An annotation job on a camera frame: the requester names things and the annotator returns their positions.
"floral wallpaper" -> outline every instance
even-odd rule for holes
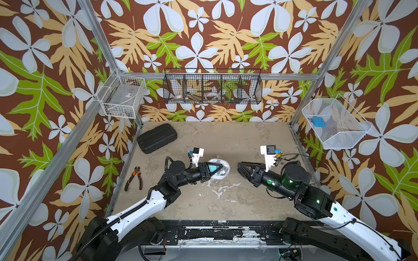
[[[322,189],[362,221],[418,254],[418,33],[415,0],[378,0],[366,8],[316,98],[342,95],[372,124],[351,150],[324,150],[301,117],[294,126]]]
[[[100,0],[93,7],[122,71],[316,73],[351,0]],[[310,81],[263,81],[258,105],[165,104],[162,81],[147,80],[140,109],[150,121],[283,121]],[[228,83],[236,89],[236,83]]]
[[[109,75],[76,0],[0,0],[0,233]],[[99,112],[8,261],[67,261],[104,215],[135,126]]]

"white wire basket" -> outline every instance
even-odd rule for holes
[[[135,76],[118,75],[108,85],[100,100],[107,116],[134,119],[146,91],[145,79]]]
[[[308,124],[325,150],[352,149],[372,128],[372,125],[342,96],[313,99],[302,109]],[[316,127],[311,121],[321,117],[325,127]]]

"black robot arm segment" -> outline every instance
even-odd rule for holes
[[[319,219],[331,217],[330,213],[334,198],[324,191],[308,185],[311,175],[305,171],[299,161],[285,164],[281,174],[271,170],[265,172],[261,163],[238,163],[238,172],[255,187],[261,184],[289,200],[294,200],[295,208],[302,214]]]
[[[181,195],[179,187],[187,184],[196,184],[198,181],[202,183],[208,181],[222,167],[222,164],[219,163],[203,162],[198,163],[196,168],[186,170],[182,161],[173,161],[158,184],[151,189],[163,194],[164,199],[167,200],[165,205],[167,207]]]

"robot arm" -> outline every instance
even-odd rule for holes
[[[264,155],[266,164],[238,163],[238,172],[255,187],[262,184],[267,189],[293,200],[299,212],[339,231],[361,247],[373,260],[396,261],[406,257],[408,252],[401,248],[396,240],[369,227],[344,209],[332,196],[310,186],[308,183],[311,175],[298,161],[284,165],[279,175],[267,170],[268,166],[275,165],[276,153]]]
[[[194,151],[198,152],[199,157],[203,155],[203,149],[195,148]],[[173,161],[167,157],[165,172],[158,184],[149,189],[147,197],[106,220],[97,217],[100,220],[90,222],[75,248],[77,253],[72,260],[75,261],[79,257],[82,260],[102,260],[103,253],[107,253],[107,257],[112,255],[116,258],[123,248],[121,241],[131,240],[127,235],[137,225],[173,203],[181,194],[179,187],[196,184],[198,181],[206,182],[223,168],[223,165],[219,163],[198,163],[197,160],[193,163],[196,164],[196,168],[191,168],[190,165],[186,169],[182,161]]]

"black tool case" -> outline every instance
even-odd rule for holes
[[[149,154],[176,139],[176,130],[170,124],[165,123],[139,135],[138,145],[145,154]]]

